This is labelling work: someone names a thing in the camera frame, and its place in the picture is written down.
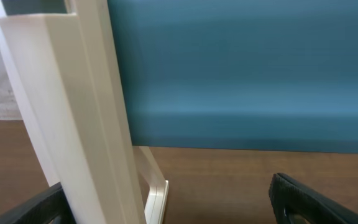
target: blue board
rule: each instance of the blue board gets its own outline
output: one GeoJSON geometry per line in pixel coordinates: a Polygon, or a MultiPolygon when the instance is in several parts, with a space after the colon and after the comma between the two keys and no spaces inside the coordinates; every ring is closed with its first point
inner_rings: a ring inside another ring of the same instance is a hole
{"type": "Polygon", "coordinates": [[[108,2],[133,144],[358,152],[358,1],[108,2]]]}

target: cream plastic frame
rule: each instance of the cream plastic frame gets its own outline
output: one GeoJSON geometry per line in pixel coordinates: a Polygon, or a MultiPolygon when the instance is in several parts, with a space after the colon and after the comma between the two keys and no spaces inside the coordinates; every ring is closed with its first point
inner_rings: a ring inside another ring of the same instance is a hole
{"type": "Polygon", "coordinates": [[[77,223],[161,223],[168,181],[148,147],[132,150],[107,2],[70,7],[6,16],[0,1],[2,57],[44,174],[77,223]]]}

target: blue panel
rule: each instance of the blue panel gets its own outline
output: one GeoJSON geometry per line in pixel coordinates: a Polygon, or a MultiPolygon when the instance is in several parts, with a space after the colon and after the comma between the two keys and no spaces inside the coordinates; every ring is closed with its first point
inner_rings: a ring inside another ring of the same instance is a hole
{"type": "Polygon", "coordinates": [[[358,152],[358,1],[109,10],[134,144],[358,152]]]}

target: wooden floor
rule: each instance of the wooden floor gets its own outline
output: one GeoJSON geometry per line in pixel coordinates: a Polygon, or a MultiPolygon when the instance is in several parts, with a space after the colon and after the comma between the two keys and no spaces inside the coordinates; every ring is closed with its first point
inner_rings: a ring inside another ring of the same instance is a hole
{"type": "MultiPolygon", "coordinates": [[[[177,148],[152,152],[170,181],[165,224],[275,223],[268,189],[276,172],[358,213],[357,154],[177,148]]],[[[23,123],[0,121],[0,214],[47,187],[23,123]]]]}

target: chair leg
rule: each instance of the chair leg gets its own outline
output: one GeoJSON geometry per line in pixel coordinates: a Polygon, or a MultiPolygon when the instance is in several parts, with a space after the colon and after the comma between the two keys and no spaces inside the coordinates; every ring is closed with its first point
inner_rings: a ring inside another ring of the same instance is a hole
{"type": "Polygon", "coordinates": [[[137,170],[150,185],[144,209],[146,222],[147,224],[161,224],[167,201],[168,181],[164,179],[149,147],[134,146],[134,157],[137,170]]]}

